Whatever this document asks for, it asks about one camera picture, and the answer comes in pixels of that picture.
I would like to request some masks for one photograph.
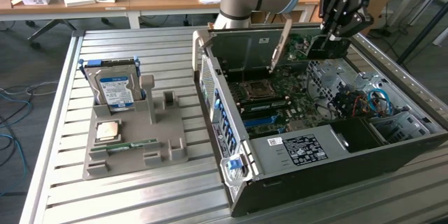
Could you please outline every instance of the aluminum table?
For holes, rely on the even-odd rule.
[[[191,32],[205,27],[74,32],[19,223],[421,223],[448,212],[448,144],[397,172],[239,218],[229,217],[191,72]],[[395,68],[377,51],[378,59]],[[179,96],[189,161],[109,178],[81,178],[91,92],[77,59],[138,56],[153,94]],[[354,50],[347,58],[371,70]],[[445,107],[401,70],[439,114]]]

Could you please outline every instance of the office chair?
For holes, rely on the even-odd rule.
[[[106,18],[101,18],[101,22],[106,25],[109,24],[109,20]],[[29,26],[29,27],[34,27],[35,26],[35,23],[30,20],[26,20],[25,21],[25,24]],[[50,22],[47,22],[47,24],[41,28],[38,29],[37,32],[34,32],[34,34],[27,38],[27,41],[29,41],[29,46],[33,48],[33,49],[38,49],[39,48],[39,43],[34,42],[33,40],[39,36],[42,35],[45,32],[49,31],[50,28],[53,28],[57,24],[63,24],[65,26],[69,27],[69,29],[71,31],[75,30],[75,27],[71,25],[71,23],[67,22],[66,19],[53,19]]]

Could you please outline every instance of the gray carpet floor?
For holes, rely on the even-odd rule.
[[[390,9],[395,9],[399,2],[401,0],[390,0],[387,7]],[[386,40],[389,43],[395,41],[393,43],[393,48],[395,53],[401,54],[439,8],[439,3],[433,3],[430,5],[417,24],[413,27],[406,28],[406,35],[401,35],[398,32],[395,32],[390,37],[385,37],[383,39],[371,39],[371,41],[383,51],[386,51],[389,48],[389,45],[383,40]],[[147,17],[146,20],[151,23],[153,26],[182,26],[183,15],[170,15],[166,20],[165,18],[166,16],[157,16]],[[191,25],[205,25],[207,22],[214,20],[211,15],[189,15],[187,18]],[[109,21],[109,25],[103,25],[99,22],[99,19],[78,19],[71,20],[70,22],[77,29],[83,30],[129,28],[126,18],[109,18]],[[35,42],[41,44],[42,48],[34,50],[27,46],[25,39],[45,23],[46,21],[42,20],[35,21],[37,27],[29,28],[23,22],[15,22],[11,29],[0,32],[1,88],[15,85],[29,86],[43,81],[58,79],[71,32],[63,25],[57,25],[35,40]],[[448,41],[443,41],[441,47],[437,47],[431,44],[429,45],[427,42],[434,39],[437,34],[441,33],[446,26],[448,17],[445,17],[438,23],[426,39],[421,41],[419,46],[414,50],[414,53],[418,51],[421,52],[417,55],[413,54],[410,56],[410,58],[413,58],[411,61],[406,62],[405,64],[411,75],[415,76],[417,80],[443,102],[448,102],[448,82],[443,81],[448,79]],[[387,50],[387,55],[395,58],[391,50]],[[45,92],[53,88],[54,86],[43,87],[38,90],[38,92]],[[26,99],[25,95],[14,95],[13,97],[14,99]],[[17,135],[17,139],[22,145],[22,150],[30,169],[34,168],[51,100],[53,95],[34,97],[31,100],[31,113],[23,118],[23,120],[11,126],[11,129]],[[21,105],[22,104],[7,102],[0,98],[0,116],[6,117],[10,115]],[[0,128],[0,134],[5,133],[7,133],[6,130]],[[3,146],[2,140],[3,139],[0,139],[0,148]],[[2,160],[5,155],[5,151],[0,151],[0,160]],[[0,191],[19,179],[21,173],[22,165],[19,156],[15,153],[10,161],[3,166],[0,166]],[[11,191],[18,192],[18,194],[25,194],[29,182],[30,174],[26,174],[25,181],[22,181]],[[23,200],[23,195],[0,197],[0,223],[11,224],[18,222]]]

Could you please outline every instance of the black stand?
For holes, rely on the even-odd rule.
[[[448,12],[448,2],[445,3],[445,5],[442,6],[441,10],[437,12],[434,18],[430,20],[429,24],[426,25],[426,27],[422,29],[421,33],[418,34],[418,36],[414,38],[414,40],[411,41],[409,47],[405,49],[405,51],[402,52],[401,56],[397,59],[397,64],[402,64],[403,60],[406,59],[406,57],[410,55],[411,51],[414,50],[414,48],[418,46],[419,42],[422,41],[422,39],[426,37],[427,33],[430,32],[430,30],[433,29],[433,27],[435,26],[435,24],[438,23],[438,21],[441,20],[442,16],[446,14]]]

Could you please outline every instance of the blue hard drive label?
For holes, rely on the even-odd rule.
[[[285,139],[282,144],[297,166],[327,158],[313,134]]]
[[[125,76],[101,78],[101,89],[106,104],[113,108],[125,108],[133,104],[131,91],[127,89],[129,79]]]

